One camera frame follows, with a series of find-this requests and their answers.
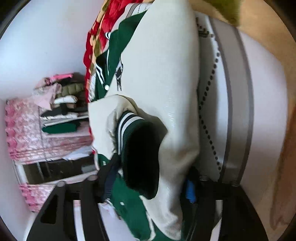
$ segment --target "wooden floor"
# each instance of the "wooden floor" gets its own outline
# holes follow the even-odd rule
[[[220,13],[203,0],[190,2],[196,11],[225,21]],[[286,138],[278,168],[270,176],[269,188],[262,200],[255,204],[269,240],[276,241],[292,219],[291,213],[296,211],[296,158],[293,158],[296,152],[295,155],[292,153],[296,149],[296,117],[292,118],[296,103],[296,43],[279,16],[264,0],[243,1],[240,17],[239,29],[261,43],[281,62],[287,80],[288,126],[292,128]]]

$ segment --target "white wall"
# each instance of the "white wall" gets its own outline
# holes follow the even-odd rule
[[[46,76],[85,74],[87,32],[103,0],[31,0],[0,39],[0,98],[28,96]]]
[[[15,238],[22,241],[31,212],[18,188],[7,151],[4,107],[5,102],[0,100],[0,216]]]

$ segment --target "blue object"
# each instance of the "blue object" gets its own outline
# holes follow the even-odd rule
[[[187,180],[186,198],[191,203],[194,203],[196,201],[195,186],[194,186],[193,182],[189,181],[189,180]]]

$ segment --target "olive green object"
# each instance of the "olive green object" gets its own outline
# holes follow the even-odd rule
[[[239,25],[241,0],[205,0],[215,7],[226,20],[234,25]]]
[[[62,87],[62,91],[60,94],[56,95],[56,98],[64,97],[67,95],[76,95],[77,93],[84,91],[83,83],[72,83]]]

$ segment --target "dotted line pattern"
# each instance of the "dotted line pattern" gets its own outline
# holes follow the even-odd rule
[[[207,31],[205,28],[202,28],[201,25],[197,24],[197,26],[199,27],[199,29],[201,29],[201,30],[203,29],[203,32],[206,32],[206,31]],[[207,34],[208,34],[208,36],[210,36],[211,38],[214,38],[214,34],[209,34],[209,31],[207,31]],[[204,92],[204,95],[203,95],[203,97],[202,97],[202,101],[200,102],[200,105],[198,106],[198,109],[199,109],[199,110],[202,109],[202,106],[203,106],[204,102],[205,102],[206,99],[207,99],[207,93],[208,93],[208,91],[209,91],[209,89],[210,89],[211,81],[213,80],[213,76],[214,76],[214,74],[215,74],[215,69],[217,68],[217,63],[218,63],[218,61],[219,61],[218,58],[215,58],[215,63],[213,64],[213,69],[212,69],[212,72],[211,72],[211,75],[210,75],[210,79],[209,79],[208,82],[207,82],[207,87],[205,88],[205,92]],[[209,140],[209,143],[210,143],[210,145],[211,145],[211,148],[212,148],[212,151],[213,151],[213,155],[215,156],[215,160],[217,161],[216,163],[217,163],[217,166],[218,166],[218,170],[219,170],[219,172],[221,172],[221,163],[218,161],[217,153],[216,153],[216,151],[215,151],[215,146],[214,146],[214,144],[213,144],[213,141],[211,140],[211,136],[210,136],[210,134],[209,134],[209,131],[207,130],[207,127],[206,127],[205,122],[204,122],[204,120],[202,119],[202,116],[201,116],[201,115],[199,115],[199,119],[200,119],[200,123],[201,123],[201,125],[203,126],[203,130],[204,130],[204,132],[206,133],[207,138],[208,138],[208,140]]]

